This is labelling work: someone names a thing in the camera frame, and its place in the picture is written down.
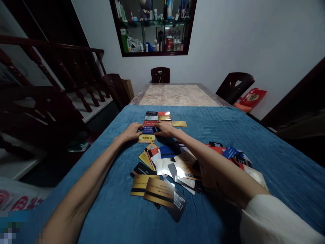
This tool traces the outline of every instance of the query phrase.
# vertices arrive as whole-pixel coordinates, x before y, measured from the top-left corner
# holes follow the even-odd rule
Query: blue card
[[[226,149],[226,151],[223,152],[222,156],[224,156],[225,158],[233,158],[235,155],[238,154],[239,151],[237,151],[235,148],[230,146]]]
[[[180,150],[177,147],[170,148],[167,146],[161,146],[161,147],[159,147],[159,149],[160,149],[160,156],[162,159],[163,158],[173,158],[180,154]]]
[[[142,131],[143,134],[154,134],[155,132],[152,129],[152,126],[145,126]]]

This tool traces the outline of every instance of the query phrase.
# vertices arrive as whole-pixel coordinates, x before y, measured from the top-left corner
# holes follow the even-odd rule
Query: pile of cards
[[[220,153],[222,156],[227,158],[232,163],[236,164],[238,167],[240,167],[242,170],[248,173],[253,179],[255,179],[260,185],[262,185],[266,190],[268,190],[263,174],[252,168],[251,160],[247,157],[247,155],[242,150],[237,150],[231,146],[223,147],[221,143],[217,143],[217,142],[209,142],[209,144],[206,145],[214,149],[218,153]],[[201,173],[205,174],[205,170],[202,167],[200,168],[201,168]],[[214,184],[210,184],[210,183],[211,180],[209,180],[207,177],[205,177],[205,179],[202,180],[202,184],[205,188],[211,188],[212,190],[217,190],[215,183]]]
[[[134,178],[131,195],[142,196],[154,202],[158,209],[163,205],[171,217],[178,222],[187,201],[177,191],[175,185],[167,180],[168,176],[193,195],[196,192],[202,194],[205,190],[220,196],[220,191],[211,172],[199,165],[196,157],[184,144],[177,141],[173,145],[169,144],[160,148],[154,144],[153,125],[158,120],[171,123],[171,119],[170,112],[166,111],[146,113],[145,128],[138,142],[150,144],[139,156],[143,163],[139,162],[130,174]],[[185,121],[173,121],[173,126],[175,126],[174,123],[176,126],[187,126]],[[267,189],[263,175],[252,168],[251,161],[243,151],[231,146],[223,147],[217,142],[209,142],[205,145],[229,159]]]
[[[172,121],[172,116],[168,111],[147,111],[143,122],[144,129],[142,130],[142,135],[139,136],[139,143],[155,143],[156,137],[153,134],[158,132],[158,130],[153,129],[153,126],[158,120],[169,123],[174,127],[187,127],[185,121]]]

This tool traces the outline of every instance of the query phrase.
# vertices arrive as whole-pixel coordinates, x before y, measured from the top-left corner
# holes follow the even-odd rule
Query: wooden baluster
[[[94,105],[96,107],[99,107],[99,102],[98,100],[95,98],[94,96],[94,93],[92,92],[92,89],[89,87],[89,84],[88,84],[88,81],[87,81],[87,78],[85,79],[82,75],[81,75],[81,70],[80,70],[80,67],[77,63],[77,60],[76,60],[76,57],[75,55],[73,54],[73,51],[71,51],[70,49],[68,49],[68,53],[69,53],[69,56],[71,57],[72,61],[73,61],[73,69],[77,75],[77,77],[79,78],[79,80],[83,80],[84,83],[85,83],[85,87],[86,87],[86,90],[87,92],[90,94],[91,98],[92,98],[92,101],[94,103]]]
[[[67,71],[67,69],[65,68],[64,64],[62,63],[61,59],[59,58],[58,54],[56,53],[55,50],[53,50],[53,54],[57,59],[57,62],[61,68],[61,70],[63,71],[63,73],[65,74],[65,76],[68,78],[68,80],[71,82],[71,84],[74,87],[74,91],[77,95],[77,97],[82,101],[82,103],[84,104],[85,109],[87,110],[87,112],[92,112],[92,109],[90,108],[89,104],[86,102],[84,95],[81,93],[80,90],[78,90],[76,83],[74,82],[74,80],[72,79],[72,77],[70,76],[69,72]]]
[[[101,87],[103,88],[103,90],[104,90],[104,92],[105,92],[105,94],[106,94],[106,97],[107,97],[107,98],[110,98],[110,96],[109,96],[109,92],[108,92],[108,88],[107,88],[106,84],[104,83],[104,81],[103,81],[103,79],[102,79],[102,75],[101,75],[101,73],[100,73],[100,71],[99,71],[99,68],[98,68],[98,66],[97,66],[97,63],[96,63],[96,60],[95,60],[94,55],[93,55],[92,53],[90,53],[89,57],[91,58],[91,60],[92,60],[92,62],[93,62],[93,65],[94,65],[94,68],[95,68],[95,72],[96,72],[95,76],[98,77],[98,79],[99,79],[99,84],[100,84]]]
[[[106,75],[106,70],[105,70],[104,65],[103,65],[103,62],[102,62],[102,56],[101,56],[101,54],[99,52],[96,52],[96,56],[97,56],[99,62],[101,63],[101,67],[103,69],[104,75]]]
[[[102,94],[102,92],[101,92],[101,89],[100,89],[100,87],[99,87],[99,85],[98,85],[98,83],[97,83],[97,81],[96,81],[94,75],[93,75],[92,72],[91,72],[91,69],[90,69],[90,67],[89,67],[89,64],[88,64],[88,62],[87,62],[87,58],[86,58],[84,52],[81,52],[81,56],[82,56],[82,59],[83,59],[85,65],[86,65],[86,69],[87,69],[88,76],[90,77],[90,79],[92,80],[92,82],[93,82],[93,84],[94,84],[96,90],[98,91],[99,98],[101,99],[102,102],[105,102],[105,98],[104,98],[104,96],[103,96],[103,94]]]
[[[4,64],[17,78],[22,86],[33,86],[20,71],[13,65],[10,57],[0,48],[0,62]]]
[[[51,82],[51,84],[56,89],[61,90],[61,87],[55,81],[55,79],[51,76],[51,74],[48,72],[46,67],[43,65],[40,56],[37,54],[37,52],[34,50],[34,48],[32,46],[25,46],[25,45],[21,45],[21,48],[25,51],[25,53],[28,55],[28,57],[38,65],[40,70],[45,74],[45,76],[48,78],[48,80]]]
[[[25,53],[28,55],[28,57],[38,65],[40,70],[46,75],[46,77],[51,82],[51,84],[56,89],[58,89],[60,91],[60,93],[62,94],[62,98],[70,103],[70,107],[73,108],[73,110],[77,111],[78,114],[80,115],[80,118],[82,119],[83,116],[80,113],[80,111],[78,111],[78,109],[75,108],[75,106],[73,105],[71,99],[65,94],[65,91],[61,89],[59,84],[55,81],[55,79],[48,72],[48,70],[46,69],[46,67],[42,63],[42,60],[41,60],[40,56],[37,54],[37,52],[34,50],[34,48],[32,46],[21,46],[21,48],[25,51]]]

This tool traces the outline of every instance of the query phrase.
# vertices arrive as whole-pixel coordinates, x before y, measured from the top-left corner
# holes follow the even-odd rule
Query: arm
[[[131,124],[93,162],[57,206],[44,229],[44,243],[75,243],[83,221],[92,206],[107,172],[122,145],[138,138],[142,124]]]
[[[181,141],[202,166],[213,172],[220,190],[227,197],[236,202],[240,208],[245,208],[248,202],[256,195],[270,195],[257,181],[249,174],[231,163],[221,154],[195,140],[180,129],[176,129],[168,123],[158,121],[154,125],[160,129],[157,136],[175,137]]]

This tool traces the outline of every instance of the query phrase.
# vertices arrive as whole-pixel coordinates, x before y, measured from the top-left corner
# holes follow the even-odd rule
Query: red container
[[[247,93],[242,100],[240,100],[239,104],[254,108],[259,101],[265,96],[267,91],[260,90],[258,88],[253,88]]]
[[[174,44],[174,38],[172,38],[172,36],[168,36],[166,38],[166,51],[172,51],[173,44]]]

